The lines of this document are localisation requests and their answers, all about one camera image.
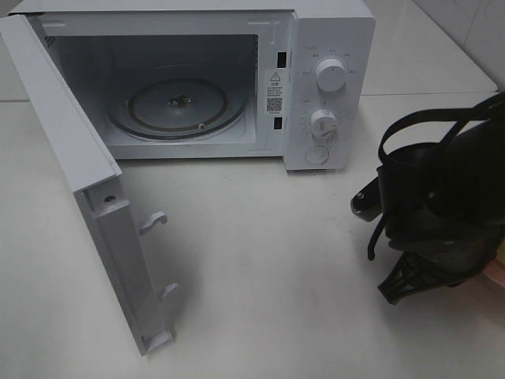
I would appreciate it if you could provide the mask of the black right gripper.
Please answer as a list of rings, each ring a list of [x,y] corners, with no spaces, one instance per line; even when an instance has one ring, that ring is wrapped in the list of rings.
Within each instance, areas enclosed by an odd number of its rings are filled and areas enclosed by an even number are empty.
[[[415,189],[382,189],[380,231],[401,257],[378,289],[388,303],[481,272],[504,239],[504,199],[479,193],[446,200]]]

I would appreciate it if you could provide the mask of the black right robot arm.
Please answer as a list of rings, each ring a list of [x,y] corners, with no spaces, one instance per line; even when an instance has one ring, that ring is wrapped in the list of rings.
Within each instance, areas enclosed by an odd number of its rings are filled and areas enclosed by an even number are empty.
[[[395,149],[381,160],[376,228],[402,256],[385,299],[455,287],[482,272],[504,238],[504,131],[482,122],[449,143]]]

